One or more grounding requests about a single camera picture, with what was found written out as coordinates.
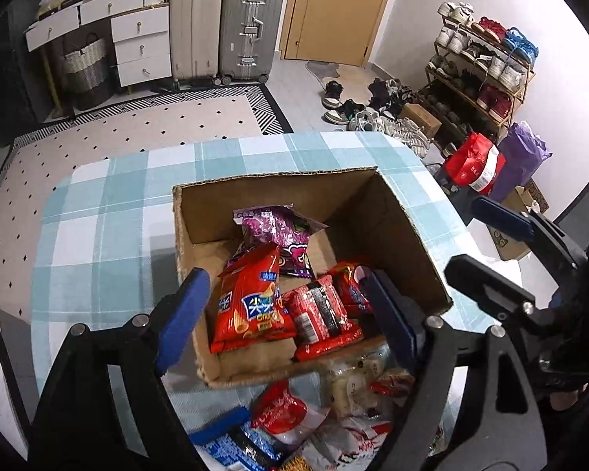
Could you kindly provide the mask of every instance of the blue plaid tablecloth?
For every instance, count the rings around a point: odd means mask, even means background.
[[[76,169],[48,199],[33,271],[31,333],[39,391],[72,324],[83,322],[92,330],[117,327],[136,313],[149,313],[163,295],[176,291],[174,185],[244,174],[371,166],[379,168],[403,205],[441,278],[452,256],[481,257],[419,159],[383,133],[217,140],[134,153]],[[444,319],[451,326],[483,332],[493,324],[472,300],[453,289],[449,292],[454,306]],[[246,403],[261,390],[209,391],[195,377],[191,355],[165,376],[165,383],[186,429],[198,423],[191,416],[196,406],[209,419],[223,405]]]

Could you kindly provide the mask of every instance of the suitcase handle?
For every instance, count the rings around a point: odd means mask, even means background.
[[[264,34],[264,23],[260,21],[257,17],[253,18],[253,22],[258,25],[258,35],[251,39],[251,42],[258,42],[258,40],[262,40],[262,35]]]

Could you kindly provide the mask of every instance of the suitcase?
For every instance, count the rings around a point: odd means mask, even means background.
[[[224,84],[268,81],[283,0],[223,0],[220,74]]]
[[[174,81],[215,77],[221,0],[170,0]]]

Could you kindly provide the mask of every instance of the white rug with black dots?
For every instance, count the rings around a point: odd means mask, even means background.
[[[251,84],[120,103],[19,137],[0,172],[0,308],[30,322],[41,212],[77,167],[184,143],[284,132],[292,130],[270,92]]]

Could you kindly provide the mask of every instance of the wooden door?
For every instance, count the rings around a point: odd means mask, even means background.
[[[295,0],[285,58],[361,65],[386,0]]]

